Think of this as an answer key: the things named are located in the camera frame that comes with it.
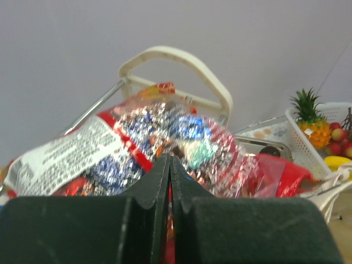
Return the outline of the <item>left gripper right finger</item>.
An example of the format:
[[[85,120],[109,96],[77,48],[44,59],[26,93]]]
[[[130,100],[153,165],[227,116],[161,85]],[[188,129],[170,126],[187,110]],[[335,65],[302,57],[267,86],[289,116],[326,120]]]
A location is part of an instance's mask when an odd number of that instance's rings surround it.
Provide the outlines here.
[[[318,208],[301,198],[218,198],[170,160],[176,263],[343,263]]]

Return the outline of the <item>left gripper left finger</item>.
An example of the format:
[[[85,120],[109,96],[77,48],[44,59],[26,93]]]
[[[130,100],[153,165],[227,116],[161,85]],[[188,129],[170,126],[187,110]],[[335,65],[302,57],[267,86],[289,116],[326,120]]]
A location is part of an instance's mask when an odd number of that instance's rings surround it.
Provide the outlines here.
[[[117,196],[29,196],[1,209],[1,263],[162,263],[171,158]]]

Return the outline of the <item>red snack bag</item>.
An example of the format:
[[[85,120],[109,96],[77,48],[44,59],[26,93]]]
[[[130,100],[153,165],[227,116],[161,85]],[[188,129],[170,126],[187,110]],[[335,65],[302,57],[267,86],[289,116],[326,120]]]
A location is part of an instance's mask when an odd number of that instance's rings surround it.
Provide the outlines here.
[[[7,165],[1,178],[10,200],[117,196],[146,175],[163,154],[178,158],[188,175],[218,198],[293,197],[313,181],[307,169],[287,159],[250,155],[227,129],[197,115],[171,83],[143,89],[68,135],[22,154]],[[176,263],[172,202],[169,169],[162,263]]]

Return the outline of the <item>dark purple toy plum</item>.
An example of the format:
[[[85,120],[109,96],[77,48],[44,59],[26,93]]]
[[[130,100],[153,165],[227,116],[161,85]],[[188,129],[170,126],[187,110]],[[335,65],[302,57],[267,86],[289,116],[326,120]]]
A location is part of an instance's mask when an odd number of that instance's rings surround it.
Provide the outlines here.
[[[279,151],[279,149],[277,149],[276,147],[273,146],[266,146],[264,147],[259,154],[266,154],[266,155],[271,155],[271,156],[275,156],[275,157],[281,157],[281,153]]]

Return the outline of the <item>toy banana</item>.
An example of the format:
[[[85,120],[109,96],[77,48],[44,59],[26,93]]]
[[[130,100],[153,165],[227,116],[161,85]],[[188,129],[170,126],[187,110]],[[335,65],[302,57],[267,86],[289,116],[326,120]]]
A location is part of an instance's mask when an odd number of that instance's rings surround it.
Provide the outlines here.
[[[327,156],[323,160],[332,172],[337,171],[341,165],[351,162],[350,159],[340,156]]]

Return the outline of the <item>toy pineapple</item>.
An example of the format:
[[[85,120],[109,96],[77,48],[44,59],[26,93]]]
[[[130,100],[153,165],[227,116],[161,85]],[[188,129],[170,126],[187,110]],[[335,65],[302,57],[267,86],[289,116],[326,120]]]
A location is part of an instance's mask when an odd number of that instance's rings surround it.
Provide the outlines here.
[[[317,150],[325,148],[331,139],[331,129],[327,118],[317,109],[319,95],[312,87],[302,88],[290,98],[296,115],[296,124],[310,144]]]

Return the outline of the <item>red toy fruit with stem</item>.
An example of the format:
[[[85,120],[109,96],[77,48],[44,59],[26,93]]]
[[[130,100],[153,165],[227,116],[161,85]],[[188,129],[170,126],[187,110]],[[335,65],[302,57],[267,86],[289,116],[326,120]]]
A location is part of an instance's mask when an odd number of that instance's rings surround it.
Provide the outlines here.
[[[325,148],[326,154],[351,159],[351,107],[341,123],[333,122],[329,126],[331,139]]]

